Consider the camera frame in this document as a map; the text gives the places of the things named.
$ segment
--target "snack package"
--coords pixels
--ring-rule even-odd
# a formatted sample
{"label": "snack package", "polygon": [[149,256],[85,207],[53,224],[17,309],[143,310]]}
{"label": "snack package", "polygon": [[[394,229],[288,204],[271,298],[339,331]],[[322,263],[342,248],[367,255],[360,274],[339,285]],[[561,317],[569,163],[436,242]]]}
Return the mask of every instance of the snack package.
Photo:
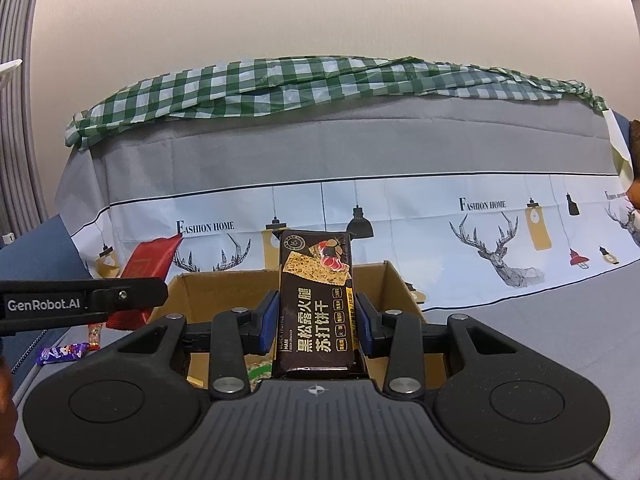
{"label": "snack package", "polygon": [[340,378],[362,370],[348,233],[280,234],[280,314],[272,375]]}
{"label": "snack package", "polygon": [[37,365],[48,365],[51,363],[66,363],[68,361],[78,361],[89,348],[89,343],[75,343],[64,346],[51,346],[43,348],[36,358]]}
{"label": "snack package", "polygon": [[[171,238],[156,238],[150,242],[138,244],[120,277],[166,279],[175,251],[181,241],[182,234],[177,234]],[[106,327],[116,330],[136,330],[146,325],[152,312],[152,308],[122,310],[109,317]]]}
{"label": "snack package", "polygon": [[89,350],[100,349],[100,332],[102,331],[102,323],[90,323],[87,325],[89,338]]}

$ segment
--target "red package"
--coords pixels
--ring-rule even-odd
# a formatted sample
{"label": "red package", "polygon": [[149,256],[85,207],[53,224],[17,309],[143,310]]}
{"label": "red package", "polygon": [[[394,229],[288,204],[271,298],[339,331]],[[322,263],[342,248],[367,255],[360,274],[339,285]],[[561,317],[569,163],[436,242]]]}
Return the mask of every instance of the red package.
{"label": "red package", "polygon": [[[166,279],[169,267],[174,259],[182,234],[171,238],[156,238],[150,242],[142,242],[134,249],[121,278],[162,278]],[[116,330],[136,330],[146,325],[152,308],[146,310],[122,310],[109,317],[107,328]]]}

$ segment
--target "white wall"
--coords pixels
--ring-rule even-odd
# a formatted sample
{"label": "white wall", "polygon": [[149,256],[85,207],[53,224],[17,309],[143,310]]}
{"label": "white wall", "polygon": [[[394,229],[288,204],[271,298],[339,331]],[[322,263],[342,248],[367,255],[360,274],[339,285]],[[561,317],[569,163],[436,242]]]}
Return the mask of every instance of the white wall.
{"label": "white wall", "polygon": [[31,106],[50,212],[73,113],[160,73],[301,54],[411,55],[575,78],[640,117],[630,0],[37,0]]}

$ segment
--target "cracker image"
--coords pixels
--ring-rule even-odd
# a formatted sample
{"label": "cracker image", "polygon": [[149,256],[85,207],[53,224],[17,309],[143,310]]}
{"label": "cracker image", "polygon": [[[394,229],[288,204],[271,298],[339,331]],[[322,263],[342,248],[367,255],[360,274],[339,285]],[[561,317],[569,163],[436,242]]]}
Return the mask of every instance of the cracker image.
{"label": "cracker image", "polygon": [[297,252],[290,252],[282,272],[288,272],[312,282],[344,286],[349,276],[349,266],[344,270],[331,270],[323,267],[320,261]]}
{"label": "cracker image", "polygon": [[318,247],[318,244],[316,244],[316,245],[314,245],[314,246],[309,247],[309,252],[311,253],[311,255],[312,255],[314,258],[317,258],[318,260],[319,260],[320,258],[322,258],[321,254],[320,254],[320,248]]}

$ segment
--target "snack in box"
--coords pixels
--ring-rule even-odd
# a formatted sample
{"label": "snack in box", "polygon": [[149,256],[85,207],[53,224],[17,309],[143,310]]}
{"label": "snack in box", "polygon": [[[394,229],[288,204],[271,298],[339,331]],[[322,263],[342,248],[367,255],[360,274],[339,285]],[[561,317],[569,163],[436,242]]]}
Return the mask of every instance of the snack in box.
{"label": "snack in box", "polygon": [[348,233],[280,234],[280,315],[273,377],[362,372]]}

